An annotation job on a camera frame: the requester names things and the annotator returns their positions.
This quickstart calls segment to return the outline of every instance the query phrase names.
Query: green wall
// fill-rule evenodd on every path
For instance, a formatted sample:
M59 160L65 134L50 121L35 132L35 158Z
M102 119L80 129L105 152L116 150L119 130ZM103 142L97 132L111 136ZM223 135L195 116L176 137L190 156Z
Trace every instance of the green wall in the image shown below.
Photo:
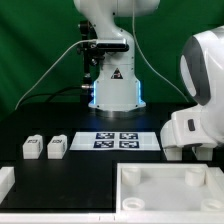
M81 19L73 0L0 0L0 119L13 111L19 98L65 49L80 40L77 24ZM130 18L119 18L117 23L131 32ZM161 0L154 14L136 19L136 32L153 67L185 91L179 74L183 45L192 34L222 24L223 0ZM136 75L144 83L146 102L184 102L138 53ZM81 79L82 58L73 51L32 94L78 85Z

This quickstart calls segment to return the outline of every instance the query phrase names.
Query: black table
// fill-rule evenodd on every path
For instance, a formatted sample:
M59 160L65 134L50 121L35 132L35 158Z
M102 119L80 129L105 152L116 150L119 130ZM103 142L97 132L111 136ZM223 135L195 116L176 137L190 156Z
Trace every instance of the black table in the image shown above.
M0 205L0 212L115 212L116 167L119 162L166 163L163 151L69 151L62 160L48 160L47 144L65 134L68 142L77 131L156 133L171 113L191 105L149 104L144 115L106 119L89 113L79 103L33 103L21 106L0 123L0 167L14 166L16 183ZM28 136L44 137L38 160L24 160L22 145ZM224 170L224 150L214 150L209 166ZM190 149L182 163L197 163Z

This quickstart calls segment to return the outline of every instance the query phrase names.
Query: small white box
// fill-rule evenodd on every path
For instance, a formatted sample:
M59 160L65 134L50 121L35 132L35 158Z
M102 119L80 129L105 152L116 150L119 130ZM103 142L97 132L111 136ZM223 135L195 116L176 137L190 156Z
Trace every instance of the small white box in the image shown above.
M0 170L0 204L15 183L14 167L2 167Z
M38 159L43 149L43 137L41 135L29 136L23 144L24 159Z
M47 146L48 159L62 159L67 150L67 136L54 136Z

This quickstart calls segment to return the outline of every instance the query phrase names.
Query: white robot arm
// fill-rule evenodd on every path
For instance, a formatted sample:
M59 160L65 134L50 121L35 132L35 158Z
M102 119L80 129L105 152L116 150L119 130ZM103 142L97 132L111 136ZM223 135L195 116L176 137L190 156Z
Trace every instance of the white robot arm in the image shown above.
M160 0L134 0L137 16L152 13ZM135 47L131 34L117 27L114 17L133 14L133 0L74 0L79 12L90 21L97 34L96 46L106 51L100 75L94 82L94 99L89 107L105 117L127 117L145 107L141 87L135 77Z
M205 150L223 144L224 27L191 37L180 67L183 81L198 105L172 114L161 131L164 150L185 146Z

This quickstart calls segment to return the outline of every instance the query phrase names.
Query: black panel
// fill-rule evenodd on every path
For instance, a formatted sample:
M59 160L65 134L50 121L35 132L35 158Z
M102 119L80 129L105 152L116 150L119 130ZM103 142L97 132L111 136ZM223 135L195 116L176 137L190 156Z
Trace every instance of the black panel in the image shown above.
M196 89L196 96L193 97L197 103L204 106L211 99L208 73L200 43L195 37L191 37L183 50L188 69Z
M195 131L196 130L195 126L194 126L194 120L193 119L188 120L187 123L188 123L188 128L189 128L190 131Z

